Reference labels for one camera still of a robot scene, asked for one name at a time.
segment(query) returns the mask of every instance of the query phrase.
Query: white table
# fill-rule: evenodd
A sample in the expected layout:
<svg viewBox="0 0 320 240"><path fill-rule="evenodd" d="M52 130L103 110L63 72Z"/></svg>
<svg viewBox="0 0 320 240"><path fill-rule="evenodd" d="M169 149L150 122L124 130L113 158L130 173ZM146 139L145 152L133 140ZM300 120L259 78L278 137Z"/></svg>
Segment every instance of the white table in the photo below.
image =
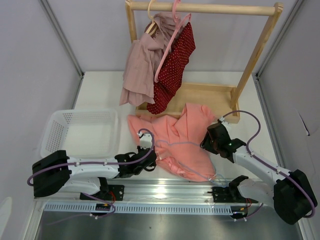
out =
<svg viewBox="0 0 320 240"><path fill-rule="evenodd" d="M136 152L135 145L127 124L127 116L135 114L135 107L130 104L119 106L120 94L123 83L122 71L89 71L84 75L81 89L75 104L75 109L99 109L116 108L119 113L119 122L121 127L119 154L127 152ZM199 82L211 84L237 85L242 72L184 72L183 81ZM255 114L261 122L261 132L251 143L251 148L256 153L264 156L270 161L276 163L276 156L272 147L271 139L267 130L266 121L258 99L257 91L253 78L250 77L240 98L239 109L246 110ZM246 142L256 131L258 125L249 115L240 114L238 124L231 124L229 131L230 137L239 138ZM257 177L245 168L229 162L218 155L210 155L217 173L227 179L234 179L240 175L246 175L250 178ZM166 172L160 167L152 172L142 171L140 175L129 179L139 180L161 180L161 179L181 179L171 173Z"/></svg>

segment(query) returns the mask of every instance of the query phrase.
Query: gray floor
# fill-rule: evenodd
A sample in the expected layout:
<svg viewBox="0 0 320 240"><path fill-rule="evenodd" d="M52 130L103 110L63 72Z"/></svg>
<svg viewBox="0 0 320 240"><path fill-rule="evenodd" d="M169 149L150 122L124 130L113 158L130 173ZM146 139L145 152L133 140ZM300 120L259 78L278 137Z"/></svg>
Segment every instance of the gray floor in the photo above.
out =
<svg viewBox="0 0 320 240"><path fill-rule="evenodd" d="M296 225L284 223L270 208L247 222L229 216L114 214L94 220L71 212L44 212L37 240L301 240Z"/></svg>

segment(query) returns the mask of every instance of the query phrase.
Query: polka dot fabric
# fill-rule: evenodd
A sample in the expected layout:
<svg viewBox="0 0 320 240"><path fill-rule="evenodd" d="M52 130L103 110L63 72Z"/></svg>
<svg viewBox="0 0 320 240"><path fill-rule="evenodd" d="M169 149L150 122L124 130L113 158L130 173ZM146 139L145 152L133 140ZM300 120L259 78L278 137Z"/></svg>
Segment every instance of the polka dot fabric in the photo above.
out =
<svg viewBox="0 0 320 240"><path fill-rule="evenodd" d="M166 110L170 100L181 87L182 76L189 57L196 49L194 34L190 22L183 28L179 38L171 47L159 72L159 82L154 83L154 104L148 103L146 109L152 114Z"/></svg>

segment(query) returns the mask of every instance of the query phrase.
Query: hanger hook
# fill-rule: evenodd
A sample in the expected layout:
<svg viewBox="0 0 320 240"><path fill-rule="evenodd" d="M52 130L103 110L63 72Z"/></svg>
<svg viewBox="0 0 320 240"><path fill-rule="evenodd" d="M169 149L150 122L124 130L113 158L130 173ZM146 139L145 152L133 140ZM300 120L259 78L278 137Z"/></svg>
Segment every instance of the hanger hook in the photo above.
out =
<svg viewBox="0 0 320 240"><path fill-rule="evenodd" d="M178 17L176 16L176 8L177 8L177 4L178 3L181 3L181 0L174 0L173 4L172 4L172 18L173 18L173 21L175 23L178 22Z"/></svg>
<svg viewBox="0 0 320 240"><path fill-rule="evenodd" d="M150 7L151 7L151 4L152 4L153 2L155 2L155 1L156 1L156 0L151 0L151 1L149 2L148 9L147 9L148 17L149 17L151 20L154 19L154 16L151 16L151 15L150 15Z"/></svg>

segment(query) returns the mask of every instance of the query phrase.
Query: white laundry basket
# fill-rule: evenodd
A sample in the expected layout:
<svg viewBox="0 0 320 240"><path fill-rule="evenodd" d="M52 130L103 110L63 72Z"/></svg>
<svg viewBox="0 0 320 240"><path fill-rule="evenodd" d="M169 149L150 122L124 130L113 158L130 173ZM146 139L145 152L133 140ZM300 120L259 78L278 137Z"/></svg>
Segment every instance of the white laundry basket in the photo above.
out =
<svg viewBox="0 0 320 240"><path fill-rule="evenodd" d="M66 150L76 158L113 157L118 152L118 113L113 108L60 110L52 114L41 144L40 155Z"/></svg>

